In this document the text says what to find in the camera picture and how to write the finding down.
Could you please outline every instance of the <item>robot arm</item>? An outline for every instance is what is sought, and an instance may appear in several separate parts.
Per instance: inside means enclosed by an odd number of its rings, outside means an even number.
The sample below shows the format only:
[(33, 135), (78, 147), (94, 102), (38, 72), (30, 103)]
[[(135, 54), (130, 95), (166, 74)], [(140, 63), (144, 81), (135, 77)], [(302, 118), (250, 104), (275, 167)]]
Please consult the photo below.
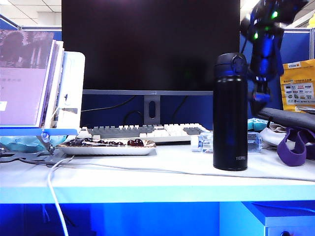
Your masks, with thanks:
[(278, 23), (291, 24), (307, 3), (308, 0), (260, 0), (251, 18), (241, 21), (241, 34), (252, 43), (249, 78), (254, 82), (250, 95), (253, 115), (270, 100), (268, 82), (284, 73), (280, 55), (284, 29)]

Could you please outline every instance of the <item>water bottle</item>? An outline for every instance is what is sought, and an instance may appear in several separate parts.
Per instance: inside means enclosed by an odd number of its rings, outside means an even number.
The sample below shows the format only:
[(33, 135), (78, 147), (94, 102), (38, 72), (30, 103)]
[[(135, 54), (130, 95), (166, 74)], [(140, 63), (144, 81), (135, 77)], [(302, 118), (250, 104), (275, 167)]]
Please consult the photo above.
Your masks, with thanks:
[[(262, 149), (262, 138), (257, 132), (247, 133), (248, 153), (257, 153)], [(192, 151), (213, 153), (213, 132), (202, 132), (198, 136), (191, 136)]]
[(247, 169), (247, 62), (241, 53), (220, 55), (213, 96), (213, 165)]

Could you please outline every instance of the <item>ceiling light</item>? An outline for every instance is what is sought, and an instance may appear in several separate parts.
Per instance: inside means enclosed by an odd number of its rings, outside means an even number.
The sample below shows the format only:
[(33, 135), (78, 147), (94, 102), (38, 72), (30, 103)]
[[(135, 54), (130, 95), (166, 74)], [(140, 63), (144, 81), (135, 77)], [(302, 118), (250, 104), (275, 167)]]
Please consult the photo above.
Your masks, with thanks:
[(0, 0), (0, 5), (12, 5), (8, 0)]
[(259, 2), (259, 0), (247, 0), (246, 3), (242, 6), (241, 10), (249, 11)]

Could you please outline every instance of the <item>white desk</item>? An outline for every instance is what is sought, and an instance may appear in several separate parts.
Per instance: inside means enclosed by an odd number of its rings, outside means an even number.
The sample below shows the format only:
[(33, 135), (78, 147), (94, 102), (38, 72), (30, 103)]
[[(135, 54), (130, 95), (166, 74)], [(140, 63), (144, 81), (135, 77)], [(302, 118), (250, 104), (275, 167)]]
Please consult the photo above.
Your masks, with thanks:
[[(315, 180), (314, 161), (307, 160), (300, 167), (288, 167), (269, 150), (250, 154), (248, 169), (242, 172), (217, 170), (213, 167), (211, 154), (191, 152), (190, 146), (158, 146), (156, 153), (148, 156), (75, 157), (72, 162)], [(0, 203), (53, 203), (47, 186), (49, 170), (46, 166), (20, 161), (1, 163)], [(59, 168), (53, 176), (52, 184), (60, 203), (315, 200), (315, 182), (297, 180), (70, 168)]]

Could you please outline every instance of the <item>purple strap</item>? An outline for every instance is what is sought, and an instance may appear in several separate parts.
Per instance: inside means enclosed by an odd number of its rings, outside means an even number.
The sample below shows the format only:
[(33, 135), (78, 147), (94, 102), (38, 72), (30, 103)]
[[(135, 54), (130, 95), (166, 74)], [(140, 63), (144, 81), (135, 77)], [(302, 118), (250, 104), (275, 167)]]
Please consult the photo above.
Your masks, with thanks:
[[(293, 150), (286, 144), (288, 139), (295, 142)], [(278, 145), (277, 153), (288, 166), (300, 166), (305, 163), (306, 158), (315, 160), (315, 145), (305, 146), (306, 143), (315, 143), (315, 133), (301, 127), (289, 127)]]

